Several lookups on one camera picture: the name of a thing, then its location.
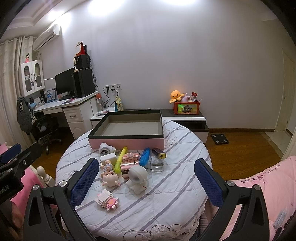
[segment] pink box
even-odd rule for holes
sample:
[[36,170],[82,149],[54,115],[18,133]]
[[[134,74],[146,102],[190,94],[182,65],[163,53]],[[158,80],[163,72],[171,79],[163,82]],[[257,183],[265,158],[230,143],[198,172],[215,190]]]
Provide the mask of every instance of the pink box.
[[164,150],[163,124],[160,110],[109,112],[89,134],[92,149],[106,143],[121,150]]

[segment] round table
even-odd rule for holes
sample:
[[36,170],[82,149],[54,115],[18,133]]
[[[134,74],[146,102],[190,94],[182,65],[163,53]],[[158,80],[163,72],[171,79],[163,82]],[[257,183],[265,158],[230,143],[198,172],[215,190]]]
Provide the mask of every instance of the round table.
[[[106,211],[94,201],[103,189],[99,180],[100,171],[82,204],[75,208],[95,237],[118,241],[187,241],[194,234],[207,199],[194,174],[194,162],[203,158],[211,166],[210,156],[201,140],[187,128],[163,120],[163,132],[167,153],[164,172],[148,171],[146,191],[135,195],[121,177],[120,187],[107,187],[114,197],[119,198],[119,207]],[[60,159],[56,183],[69,180],[89,158],[100,162],[99,150],[91,149],[88,134],[78,138]],[[142,153],[142,150],[128,151]]]

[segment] metal bolt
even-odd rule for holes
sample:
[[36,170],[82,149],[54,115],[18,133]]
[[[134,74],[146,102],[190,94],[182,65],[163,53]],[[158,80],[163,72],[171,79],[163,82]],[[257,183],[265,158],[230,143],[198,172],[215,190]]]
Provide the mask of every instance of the metal bolt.
[[32,187],[33,190],[37,190],[38,188],[39,188],[39,185],[38,185],[38,184],[36,184],[36,185],[34,185],[34,186]]
[[227,181],[227,185],[230,187],[233,187],[235,185],[235,183],[234,183],[234,181],[229,180],[229,181]]
[[59,183],[59,186],[60,187],[64,187],[64,186],[66,186],[67,185],[67,181],[61,181],[60,183]]
[[257,185],[257,184],[254,186],[254,188],[255,188],[256,190],[260,190],[260,189],[261,189],[261,187],[260,187],[259,185]]

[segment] black monitor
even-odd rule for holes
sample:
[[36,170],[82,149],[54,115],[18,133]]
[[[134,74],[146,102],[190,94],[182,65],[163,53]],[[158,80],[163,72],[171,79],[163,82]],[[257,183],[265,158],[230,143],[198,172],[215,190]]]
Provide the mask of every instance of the black monitor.
[[57,95],[65,92],[74,92],[74,78],[72,74],[75,68],[68,69],[55,76]]

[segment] tile floor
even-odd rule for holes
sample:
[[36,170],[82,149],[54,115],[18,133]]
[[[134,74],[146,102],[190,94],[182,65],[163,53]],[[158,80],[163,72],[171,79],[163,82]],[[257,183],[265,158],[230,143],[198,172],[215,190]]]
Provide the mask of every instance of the tile floor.
[[277,145],[281,152],[285,153],[292,137],[286,131],[275,131],[265,133]]

